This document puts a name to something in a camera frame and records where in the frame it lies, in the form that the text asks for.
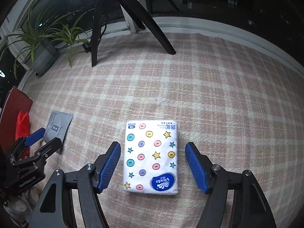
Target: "dark window glass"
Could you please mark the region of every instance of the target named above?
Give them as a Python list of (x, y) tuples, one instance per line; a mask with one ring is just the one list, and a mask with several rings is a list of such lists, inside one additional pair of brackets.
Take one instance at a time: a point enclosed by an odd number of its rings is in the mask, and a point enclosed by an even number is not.
[(15, 61), (15, 57), (8, 49), (6, 49), (0, 61), (0, 108), (2, 108), (3, 106), (3, 102), (5, 100), (8, 91), (11, 90), (13, 86), (17, 87), (19, 85), (26, 71), (25, 68), (17, 62), (19, 66), (17, 67), (17, 71), (16, 71), (17, 72), (17, 80), (16, 80), (13, 72), (14, 61)]
[(304, 65), (304, 18), (290, 0), (146, 0), (153, 16), (223, 22), (252, 32)]
[[(45, 11), (46, 8), (48, 8), (48, 10), (43, 16), (41, 26), (43, 26), (43, 23), (46, 20), (54, 21), (56, 18), (64, 14), (80, 10), (79, 12), (73, 13), (63, 20), (65, 24), (68, 24), (71, 27), (83, 12), (95, 7), (95, 2), (96, 0), (38, 0), (33, 6), (31, 23), (34, 24), (39, 13)], [(108, 4), (110, 4), (110, 8), (107, 12), (109, 23), (124, 21), (124, 15), (119, 2), (117, 0), (109, 0)], [(93, 14), (93, 10), (89, 11), (81, 18), (77, 26), (85, 31), (92, 29)]]

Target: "blue textured pad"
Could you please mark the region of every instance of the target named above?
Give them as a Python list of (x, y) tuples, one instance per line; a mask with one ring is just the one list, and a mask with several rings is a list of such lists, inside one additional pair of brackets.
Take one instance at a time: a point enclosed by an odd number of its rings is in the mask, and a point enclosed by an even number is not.
[(106, 164), (104, 165), (102, 171), (100, 172), (100, 182), (97, 187), (100, 192), (102, 192), (105, 188), (109, 186), (111, 177), (120, 158), (120, 153), (120, 144), (117, 143)]
[(207, 193), (209, 185), (207, 184), (206, 172), (189, 143), (186, 145), (185, 154), (198, 188), (203, 190), (204, 193)]
[(34, 143), (36, 143), (37, 141), (43, 138), (44, 133), (45, 133), (45, 128), (39, 128), (37, 131), (35, 131), (33, 134), (29, 135), (26, 138), (24, 145), (26, 146), (33, 145)]

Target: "metal bolt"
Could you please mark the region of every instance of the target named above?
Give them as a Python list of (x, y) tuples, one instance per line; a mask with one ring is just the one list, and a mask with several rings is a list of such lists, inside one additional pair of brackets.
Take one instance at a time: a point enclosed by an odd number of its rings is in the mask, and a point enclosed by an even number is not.
[(87, 170), (91, 170), (91, 169), (93, 169), (93, 167), (94, 167), (94, 164), (87, 164), (87, 165), (85, 166), (85, 168), (86, 168)]
[(246, 176), (251, 176), (252, 175), (252, 172), (250, 170), (245, 170), (244, 173), (245, 173)]
[(60, 170), (60, 169), (55, 170), (55, 174), (56, 174), (57, 176), (59, 176), (61, 173), (62, 173), (62, 170)]
[(214, 170), (220, 170), (221, 167), (220, 167), (218, 164), (214, 164), (214, 165), (212, 166), (212, 169), (214, 169)]

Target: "plaid tablecloth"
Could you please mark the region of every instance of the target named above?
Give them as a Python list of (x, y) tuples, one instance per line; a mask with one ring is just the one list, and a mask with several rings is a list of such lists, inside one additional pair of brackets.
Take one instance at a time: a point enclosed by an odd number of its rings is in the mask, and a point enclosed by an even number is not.
[[(287, 227), (304, 203), (304, 81), (277, 60), (242, 45), (200, 34), (167, 34), (176, 49), (168, 55), (151, 33), (103, 39), (99, 63), (81, 46), (73, 68), (62, 55), (41, 78), (32, 75), (24, 92), (34, 101), (31, 131), (45, 127), (51, 111), (73, 113), (62, 155), (47, 160), (52, 172), (80, 169), (106, 152), (112, 141), (124, 148), (126, 121), (179, 122), (176, 196), (122, 190), (123, 154), (109, 187), (99, 195), (110, 227), (195, 227), (207, 196), (184, 156), (187, 142), (226, 170), (250, 169), (273, 211)], [(223, 227), (230, 218), (229, 191)], [(75, 214), (83, 226), (77, 192)]]

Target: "plant pot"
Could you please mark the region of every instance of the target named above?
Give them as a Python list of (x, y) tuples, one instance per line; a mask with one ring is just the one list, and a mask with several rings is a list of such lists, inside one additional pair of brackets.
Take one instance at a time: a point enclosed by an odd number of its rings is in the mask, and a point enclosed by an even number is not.
[(34, 51), (34, 63), (30, 54), (25, 59), (25, 64), (36, 72), (36, 75), (43, 76), (55, 63), (59, 56), (58, 49), (55, 49), (48, 39), (44, 39)]

